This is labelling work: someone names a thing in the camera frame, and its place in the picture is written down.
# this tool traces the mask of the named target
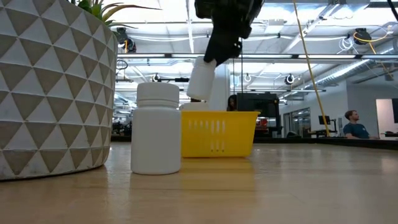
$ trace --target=plant pot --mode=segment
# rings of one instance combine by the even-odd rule
[[[0,180],[102,166],[116,37],[65,0],[0,1],[0,18]]]

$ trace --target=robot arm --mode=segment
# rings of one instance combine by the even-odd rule
[[[239,38],[247,39],[251,23],[260,13],[265,0],[195,0],[197,17],[211,19],[213,33],[204,61],[217,61],[217,66],[242,51]]]

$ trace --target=yellow cable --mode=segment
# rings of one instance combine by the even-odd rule
[[[357,32],[354,33],[354,38],[355,38],[355,39],[360,40],[360,41],[362,41],[362,42],[366,42],[366,43],[372,43],[372,42],[376,42],[376,41],[385,39],[385,38],[387,37],[387,35],[388,35],[388,33],[386,33],[386,34],[384,35],[384,37],[381,37],[381,38],[379,38],[379,39],[377,39],[377,40],[364,40],[364,39],[357,38],[357,37],[356,37],[356,34],[357,34]]]
[[[376,51],[375,51],[375,49],[374,49],[374,47],[373,47],[373,45],[372,45],[372,43],[369,43],[369,46],[371,46],[371,49],[372,49],[373,53],[374,53],[374,54],[377,54]],[[382,62],[381,62],[381,66],[383,66],[383,69],[387,72],[387,74],[388,74],[392,79],[394,79],[394,77],[391,75],[390,71],[386,68],[386,66],[384,66],[384,64],[383,64]]]
[[[301,36],[301,40],[303,42],[305,58],[307,59],[308,70],[310,71],[310,75],[311,75],[312,85],[313,85],[313,88],[315,90],[315,93],[317,94],[318,104],[319,104],[319,107],[321,109],[323,122],[325,124],[326,135],[328,137],[330,137],[329,127],[328,127],[328,123],[326,122],[325,113],[323,112],[322,102],[321,102],[321,98],[319,97],[317,84],[315,83],[315,79],[313,78],[313,73],[312,73],[312,69],[311,69],[311,65],[310,65],[310,57],[308,56],[307,46],[305,45],[304,36],[303,36],[303,30],[301,28],[301,23],[300,23],[300,19],[299,19],[299,13],[297,12],[296,0],[293,0],[293,4],[294,4],[294,11],[296,13],[297,23],[298,23],[298,29],[300,30],[300,36]]]

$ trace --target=yellow basket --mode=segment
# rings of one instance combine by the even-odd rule
[[[182,111],[182,157],[250,156],[258,114]]]

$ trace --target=ceiling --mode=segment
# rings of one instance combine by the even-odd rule
[[[211,35],[212,32],[212,24],[210,20],[196,17],[194,0],[104,0],[104,4],[114,2],[161,9],[159,11],[123,9],[111,17],[117,23],[137,28],[127,28],[127,34],[136,43],[137,54],[205,53],[208,35]],[[293,43],[298,37],[299,27],[293,4],[290,2],[266,1],[259,16],[252,24],[250,38],[243,41],[244,54],[303,54],[302,42]],[[325,20],[319,21],[317,18],[320,13],[329,9],[326,8],[327,1],[298,0],[298,2],[313,2],[298,4],[302,28],[308,30],[305,43],[309,54],[356,54],[355,50],[359,54],[370,54],[368,45],[354,44],[355,50],[353,47],[350,47],[349,50],[342,50],[344,49],[342,46],[344,37],[348,34],[352,35],[355,28],[359,27],[366,28],[373,39],[384,37],[386,32],[389,32],[384,39],[374,43],[376,51],[378,45],[388,42],[398,34],[398,23],[391,10],[386,7],[365,8],[368,4],[343,6],[336,13],[325,17]],[[147,81],[151,81],[155,74],[162,78],[189,77],[193,66],[192,60],[166,58],[151,58],[149,61],[134,58],[126,61],[129,66],[120,71],[119,79],[128,79],[134,82],[118,82],[117,90],[122,88],[133,90],[138,83],[144,82],[145,78]],[[318,76],[338,65],[339,63],[312,63],[311,67],[315,76]],[[310,80],[306,63],[264,63],[244,60],[242,65],[239,60],[235,63],[228,62],[227,66],[231,74],[235,71],[235,75],[243,73],[250,76],[250,82],[243,82],[245,88],[290,88],[284,84],[284,77],[290,73],[297,77],[295,82],[305,83]],[[181,87],[187,85],[186,83],[177,84]],[[133,91],[121,91],[120,93],[130,100],[135,100]]]

